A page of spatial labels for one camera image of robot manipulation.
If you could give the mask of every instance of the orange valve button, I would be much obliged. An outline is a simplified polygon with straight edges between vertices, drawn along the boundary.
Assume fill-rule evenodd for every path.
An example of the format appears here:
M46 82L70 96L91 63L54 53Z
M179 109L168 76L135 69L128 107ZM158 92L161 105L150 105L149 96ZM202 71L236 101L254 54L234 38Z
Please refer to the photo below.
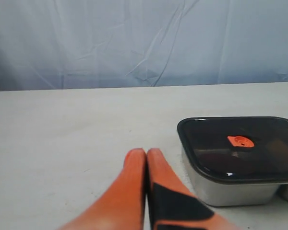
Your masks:
M243 136L235 136L235 137L228 136L227 138L230 141L230 143L235 147L252 148L255 146L250 139Z

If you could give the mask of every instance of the fabric backdrop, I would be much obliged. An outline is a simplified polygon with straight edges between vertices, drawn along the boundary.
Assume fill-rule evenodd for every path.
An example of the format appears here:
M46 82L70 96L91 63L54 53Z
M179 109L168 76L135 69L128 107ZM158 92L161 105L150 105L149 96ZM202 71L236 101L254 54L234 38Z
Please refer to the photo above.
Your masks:
M288 81L288 0L0 0L0 90Z

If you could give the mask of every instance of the white tabletop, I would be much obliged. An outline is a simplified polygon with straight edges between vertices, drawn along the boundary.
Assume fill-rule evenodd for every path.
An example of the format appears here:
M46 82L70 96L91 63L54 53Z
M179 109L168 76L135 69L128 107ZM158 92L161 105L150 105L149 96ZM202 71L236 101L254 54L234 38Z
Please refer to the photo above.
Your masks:
M0 230L52 230L113 182L126 152L159 147L190 188L177 123L288 118L288 83L0 92ZM246 230L288 230L288 202L215 209ZM149 228L145 216L144 229Z

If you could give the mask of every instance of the container lid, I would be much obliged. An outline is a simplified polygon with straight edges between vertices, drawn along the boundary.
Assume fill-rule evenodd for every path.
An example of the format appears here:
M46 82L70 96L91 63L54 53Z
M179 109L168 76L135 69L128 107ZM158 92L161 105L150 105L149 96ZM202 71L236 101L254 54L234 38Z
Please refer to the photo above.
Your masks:
M191 166L224 184L288 182L288 120L200 117L178 124Z

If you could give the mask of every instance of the metal container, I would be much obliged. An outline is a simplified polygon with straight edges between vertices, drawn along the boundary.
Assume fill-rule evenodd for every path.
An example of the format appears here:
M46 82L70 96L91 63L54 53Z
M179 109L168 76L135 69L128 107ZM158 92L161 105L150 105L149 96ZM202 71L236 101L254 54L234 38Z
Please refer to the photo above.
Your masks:
M196 195L211 206L267 203L288 184L288 120L200 117L178 124ZM288 200L288 185L280 193Z

